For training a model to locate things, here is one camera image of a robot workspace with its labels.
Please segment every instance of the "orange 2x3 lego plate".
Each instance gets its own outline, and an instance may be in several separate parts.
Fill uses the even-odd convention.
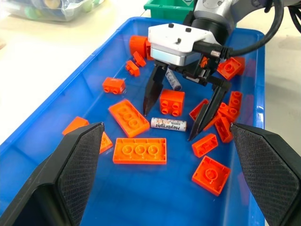
[[[116,164],[166,164],[165,138],[117,138]]]
[[[150,128],[150,123],[126,99],[109,107],[109,111],[128,138],[135,137]]]

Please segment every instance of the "clear plastic container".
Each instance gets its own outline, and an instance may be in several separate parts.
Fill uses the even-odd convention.
[[[5,11],[31,20],[70,21],[104,0],[0,0]]]

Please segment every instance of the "table surface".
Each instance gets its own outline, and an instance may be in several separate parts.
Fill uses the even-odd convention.
[[[44,23],[0,13],[0,144],[128,18],[150,16],[146,0],[106,0],[68,23]],[[238,27],[266,33],[274,17],[258,10]],[[301,35],[288,10],[266,45],[266,129],[301,154]]]

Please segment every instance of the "battery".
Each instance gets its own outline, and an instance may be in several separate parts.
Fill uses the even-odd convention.
[[[152,118],[150,127],[158,129],[170,129],[176,131],[186,131],[187,122],[174,119]]]
[[[174,91],[179,91],[182,89],[182,86],[179,83],[177,77],[174,75],[174,72],[169,68],[166,71],[165,77],[167,78],[169,84],[171,85]]]

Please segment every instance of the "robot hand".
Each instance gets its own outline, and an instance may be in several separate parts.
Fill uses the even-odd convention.
[[[223,46],[239,20],[260,8],[265,7],[265,12],[268,12],[273,2],[274,22],[262,40],[240,50]],[[145,90],[144,115],[149,113],[162,91],[167,67],[203,86],[211,83],[214,93],[193,124],[189,137],[192,140],[212,120],[230,89],[228,81],[213,76],[220,60],[243,55],[265,45],[281,25],[284,6],[290,6],[290,12],[294,10],[297,16],[301,15],[297,13],[298,8],[301,8],[301,2],[298,2],[299,0],[195,0],[194,11],[189,12],[183,24],[150,27],[148,40],[155,68]],[[205,57],[207,64],[201,66]]]

